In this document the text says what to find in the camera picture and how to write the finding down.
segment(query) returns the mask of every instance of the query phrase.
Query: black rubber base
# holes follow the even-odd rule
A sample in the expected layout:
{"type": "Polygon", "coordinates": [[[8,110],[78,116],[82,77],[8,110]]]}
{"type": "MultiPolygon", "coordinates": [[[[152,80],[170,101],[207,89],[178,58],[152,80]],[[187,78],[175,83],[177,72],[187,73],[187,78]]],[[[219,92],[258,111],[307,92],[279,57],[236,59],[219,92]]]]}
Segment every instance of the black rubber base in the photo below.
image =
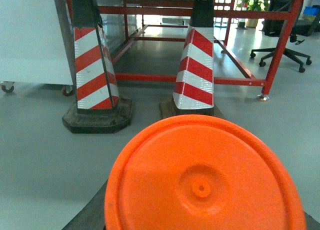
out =
{"type": "Polygon", "coordinates": [[[119,98],[117,107],[106,113],[80,114],[74,104],[62,117],[63,125],[74,134],[113,134],[130,125],[132,99],[119,98]]]}
{"type": "Polygon", "coordinates": [[[181,110],[176,107],[175,101],[173,99],[163,101],[160,103],[160,112],[162,119],[170,118],[177,115],[187,115],[187,114],[200,114],[215,116],[218,118],[225,119],[222,113],[219,111],[217,106],[206,109],[195,109],[195,110],[181,110]]]}
{"type": "MultiPolygon", "coordinates": [[[[89,203],[62,230],[105,230],[104,203],[107,182],[103,184],[89,203]]],[[[320,230],[320,223],[307,213],[304,213],[304,215],[307,230],[320,230]]]]}

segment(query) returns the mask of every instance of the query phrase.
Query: office chair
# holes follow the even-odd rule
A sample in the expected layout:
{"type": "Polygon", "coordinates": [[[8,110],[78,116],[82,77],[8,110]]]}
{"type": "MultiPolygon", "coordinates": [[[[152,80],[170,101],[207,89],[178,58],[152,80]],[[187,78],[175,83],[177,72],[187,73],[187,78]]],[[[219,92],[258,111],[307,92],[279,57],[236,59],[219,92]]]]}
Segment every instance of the office chair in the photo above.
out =
{"type": "MultiPolygon", "coordinates": [[[[292,0],[270,0],[269,11],[286,12],[289,10],[291,1],[292,0]]],[[[302,43],[304,40],[298,41],[297,35],[302,35],[302,36],[306,36],[306,37],[310,36],[315,31],[315,29],[319,26],[319,21],[320,21],[320,11],[317,14],[317,16],[315,17],[314,21],[312,21],[312,22],[306,21],[306,20],[297,20],[295,22],[295,25],[292,28],[292,31],[291,31],[290,42],[291,43],[297,42],[296,45],[302,43]]],[[[264,21],[262,31],[264,32],[264,35],[266,35],[266,36],[279,37],[283,24],[284,24],[283,20],[268,20],[268,19],[266,19],[264,21]]],[[[264,60],[273,57],[275,54],[275,49],[276,49],[275,47],[263,48],[263,49],[252,49],[250,57],[254,58],[256,56],[256,54],[254,52],[270,52],[269,54],[263,56],[260,60],[259,66],[264,67],[266,65],[266,62],[264,60]]],[[[299,58],[297,58],[297,56],[306,58],[307,65],[310,65],[312,63],[312,61],[310,59],[311,56],[306,55],[301,52],[297,52],[297,51],[285,48],[283,54],[300,65],[300,67],[299,67],[300,73],[304,73],[306,69],[304,68],[304,63],[299,58]]]]}

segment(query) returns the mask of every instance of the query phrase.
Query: red and white striped cone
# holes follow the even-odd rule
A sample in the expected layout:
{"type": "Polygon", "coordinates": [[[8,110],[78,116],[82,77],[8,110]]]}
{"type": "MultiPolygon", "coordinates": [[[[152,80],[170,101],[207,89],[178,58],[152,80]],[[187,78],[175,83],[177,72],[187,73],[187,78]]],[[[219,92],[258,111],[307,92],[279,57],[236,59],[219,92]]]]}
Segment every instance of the red and white striped cone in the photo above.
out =
{"type": "Polygon", "coordinates": [[[106,46],[106,36],[100,26],[98,34],[101,44],[98,42],[96,28],[74,28],[78,110],[112,109],[118,103],[117,80],[106,46]]]}
{"type": "Polygon", "coordinates": [[[131,122],[132,100],[119,97],[96,0],[72,0],[76,104],[63,116],[72,133],[114,133],[131,122]]]}
{"type": "Polygon", "coordinates": [[[214,115],[213,0],[194,0],[171,103],[161,103],[162,117],[214,115]]]}

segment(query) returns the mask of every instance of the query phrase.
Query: plant pot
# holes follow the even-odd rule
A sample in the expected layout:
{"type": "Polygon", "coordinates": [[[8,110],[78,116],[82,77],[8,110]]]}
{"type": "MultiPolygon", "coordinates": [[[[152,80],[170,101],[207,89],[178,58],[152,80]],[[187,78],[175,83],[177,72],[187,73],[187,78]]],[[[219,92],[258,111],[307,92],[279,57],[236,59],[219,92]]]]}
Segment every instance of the plant pot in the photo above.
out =
{"type": "Polygon", "coordinates": [[[246,21],[245,26],[246,26],[247,28],[256,28],[257,25],[258,25],[258,21],[259,21],[259,19],[248,19],[248,20],[246,21]]]}

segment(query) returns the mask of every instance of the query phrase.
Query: red metal frame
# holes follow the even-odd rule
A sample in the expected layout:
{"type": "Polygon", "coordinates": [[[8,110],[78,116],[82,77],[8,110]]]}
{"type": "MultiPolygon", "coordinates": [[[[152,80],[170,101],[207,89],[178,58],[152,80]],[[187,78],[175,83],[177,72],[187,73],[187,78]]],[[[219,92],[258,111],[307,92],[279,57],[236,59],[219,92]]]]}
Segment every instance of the red metal frame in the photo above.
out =
{"type": "MultiPolygon", "coordinates": [[[[262,94],[268,95],[270,93],[274,78],[277,73],[277,69],[285,50],[288,38],[290,36],[292,27],[295,24],[296,17],[299,13],[300,7],[304,0],[292,0],[290,12],[255,12],[255,11],[236,11],[233,10],[236,0],[232,0],[231,3],[216,3],[219,6],[230,6],[231,10],[215,10],[214,15],[218,18],[228,18],[227,34],[224,40],[215,40],[214,43],[224,50],[224,52],[230,57],[233,63],[241,71],[245,78],[233,78],[233,77],[215,77],[214,83],[218,85],[240,85],[240,86],[256,86],[262,87],[262,94]],[[270,20],[285,20],[282,32],[280,34],[277,47],[272,58],[266,79],[257,79],[249,71],[249,69],[235,56],[235,54],[227,48],[229,31],[232,18],[247,18],[247,19],[270,19],[270,20]]],[[[192,9],[189,1],[170,1],[170,0],[124,0],[124,6],[100,6],[99,10],[102,14],[120,14],[120,15],[160,15],[160,16],[191,16],[192,9]],[[126,4],[140,4],[140,7],[129,7],[126,4]]],[[[127,38],[127,43],[117,53],[112,60],[112,63],[116,63],[119,58],[126,52],[127,49],[135,42],[139,40],[144,41],[171,41],[171,42],[184,42],[182,38],[166,38],[166,37],[144,37],[143,34],[147,27],[173,27],[167,25],[144,25],[143,28],[137,32],[134,36],[127,38]]],[[[184,28],[185,26],[174,26],[178,28],[184,28]]],[[[131,74],[131,73],[118,73],[116,74],[118,80],[126,81],[151,81],[151,82],[175,82],[175,75],[149,75],[149,74],[131,74]]]]}

